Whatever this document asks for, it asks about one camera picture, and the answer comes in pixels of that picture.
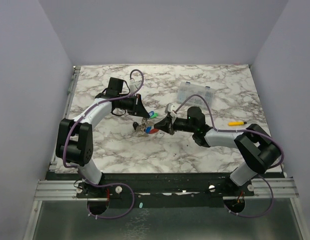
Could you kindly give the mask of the red black key holder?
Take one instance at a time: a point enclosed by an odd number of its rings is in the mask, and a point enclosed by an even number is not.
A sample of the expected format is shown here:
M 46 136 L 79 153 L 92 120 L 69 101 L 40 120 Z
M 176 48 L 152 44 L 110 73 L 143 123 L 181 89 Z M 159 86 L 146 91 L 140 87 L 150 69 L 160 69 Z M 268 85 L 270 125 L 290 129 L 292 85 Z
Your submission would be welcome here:
M 147 131 L 148 134 L 154 134 L 154 133 L 157 133 L 159 130 L 156 129 L 156 128 L 151 128 Z

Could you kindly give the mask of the bunch of silver keys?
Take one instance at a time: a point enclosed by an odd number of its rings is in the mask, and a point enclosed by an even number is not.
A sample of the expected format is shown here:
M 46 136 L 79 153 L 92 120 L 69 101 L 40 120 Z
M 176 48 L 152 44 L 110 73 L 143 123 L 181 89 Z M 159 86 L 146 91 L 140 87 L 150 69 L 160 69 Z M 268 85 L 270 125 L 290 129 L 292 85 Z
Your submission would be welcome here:
M 149 118 L 142 118 L 140 122 L 133 122 L 133 128 L 135 130 L 135 136 L 147 137 L 149 134 L 146 130 L 151 130 L 154 126 L 154 122 Z

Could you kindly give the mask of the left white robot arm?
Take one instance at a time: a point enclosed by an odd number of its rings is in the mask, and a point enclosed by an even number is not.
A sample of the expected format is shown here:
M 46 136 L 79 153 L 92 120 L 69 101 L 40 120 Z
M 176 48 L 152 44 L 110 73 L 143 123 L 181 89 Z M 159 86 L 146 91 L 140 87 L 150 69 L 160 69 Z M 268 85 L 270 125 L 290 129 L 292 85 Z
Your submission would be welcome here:
M 76 168 L 83 179 L 90 182 L 88 192 L 96 198 L 104 194 L 105 185 L 100 182 L 102 172 L 92 160 L 94 128 L 115 109 L 136 117 L 150 117 L 140 94 L 122 93 L 125 82 L 111 77 L 108 87 L 95 97 L 92 105 L 77 117 L 64 118 L 59 124 L 56 157 L 63 160 L 66 168 Z

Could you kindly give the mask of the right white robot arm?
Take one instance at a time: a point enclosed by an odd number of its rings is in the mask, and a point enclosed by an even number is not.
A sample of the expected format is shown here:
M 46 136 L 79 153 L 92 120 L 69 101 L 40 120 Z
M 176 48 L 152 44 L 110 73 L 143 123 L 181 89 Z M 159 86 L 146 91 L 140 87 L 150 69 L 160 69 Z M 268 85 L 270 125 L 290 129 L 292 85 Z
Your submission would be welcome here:
M 168 107 L 166 117 L 154 124 L 154 128 L 170 135 L 176 131 L 192 133 L 195 143 L 201 147 L 227 147 L 238 149 L 244 163 L 237 167 L 225 182 L 224 189 L 235 196 L 243 185 L 257 174 L 264 174 L 281 156 L 280 149 L 269 135 L 257 124 L 251 124 L 244 131 L 225 132 L 215 130 L 206 124 L 205 115 L 197 106 L 187 110 L 187 118 L 176 117 Z

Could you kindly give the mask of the yellow marker pen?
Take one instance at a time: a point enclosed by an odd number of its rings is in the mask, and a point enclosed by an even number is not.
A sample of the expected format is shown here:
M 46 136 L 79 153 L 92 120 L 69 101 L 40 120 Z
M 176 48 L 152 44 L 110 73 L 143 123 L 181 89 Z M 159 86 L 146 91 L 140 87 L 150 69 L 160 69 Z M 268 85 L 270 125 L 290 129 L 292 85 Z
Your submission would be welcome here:
M 243 125 L 245 125 L 245 124 L 247 124 L 246 121 L 233 121 L 233 122 L 229 122 L 229 123 L 228 123 L 228 126 L 230 126 L 230 127 L 236 127 L 236 126 L 243 126 Z

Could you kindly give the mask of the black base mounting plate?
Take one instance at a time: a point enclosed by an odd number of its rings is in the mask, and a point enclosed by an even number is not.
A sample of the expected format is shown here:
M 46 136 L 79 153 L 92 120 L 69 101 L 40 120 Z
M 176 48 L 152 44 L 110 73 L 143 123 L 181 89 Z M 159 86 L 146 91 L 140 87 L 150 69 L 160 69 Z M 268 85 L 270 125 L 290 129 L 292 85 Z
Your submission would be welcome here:
M 225 199 L 242 202 L 245 187 L 231 183 L 226 173 L 107 173 L 102 187 L 83 182 L 73 174 L 48 173 L 45 181 L 73 181 L 79 197 L 106 198 L 86 201 L 94 210 L 105 208 L 221 208 Z

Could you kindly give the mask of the left side aluminium rail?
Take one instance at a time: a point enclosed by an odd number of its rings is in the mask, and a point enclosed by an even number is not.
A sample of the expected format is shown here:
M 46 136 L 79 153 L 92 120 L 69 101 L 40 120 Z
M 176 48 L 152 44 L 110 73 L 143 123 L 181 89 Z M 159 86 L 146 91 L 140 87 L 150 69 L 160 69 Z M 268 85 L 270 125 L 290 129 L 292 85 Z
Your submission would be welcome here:
M 71 105 L 72 105 L 72 101 L 73 101 L 73 97 L 74 97 L 74 92 L 76 89 L 76 85 L 78 82 L 78 77 L 80 74 L 80 70 L 81 70 L 81 66 L 73 66 L 74 71 L 70 80 L 70 84 L 67 90 L 67 100 L 66 100 L 66 104 L 65 104 L 65 108 L 64 108 L 64 113 L 62 115 L 62 119 L 63 118 L 67 118 L 69 116 L 69 112 L 71 109 Z M 49 168 L 48 171 L 49 172 L 54 172 L 56 170 L 57 167 L 57 157 L 56 157 L 56 146 L 54 147 L 53 153 L 52 153 L 52 157 L 49 163 Z

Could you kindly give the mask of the aluminium frame rail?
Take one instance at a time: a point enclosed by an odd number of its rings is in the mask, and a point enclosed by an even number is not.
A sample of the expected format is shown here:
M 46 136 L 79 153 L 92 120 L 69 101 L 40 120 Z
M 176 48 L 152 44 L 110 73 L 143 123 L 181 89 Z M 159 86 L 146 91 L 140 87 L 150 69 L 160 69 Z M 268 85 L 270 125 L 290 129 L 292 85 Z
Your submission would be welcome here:
M 72 180 L 41 180 L 37 184 L 35 201 L 98 201 L 104 202 L 105 197 L 79 197 Z M 246 199 L 266 199 L 272 190 L 274 198 L 297 198 L 299 193 L 293 178 L 269 178 L 266 181 L 256 178 L 244 188 Z

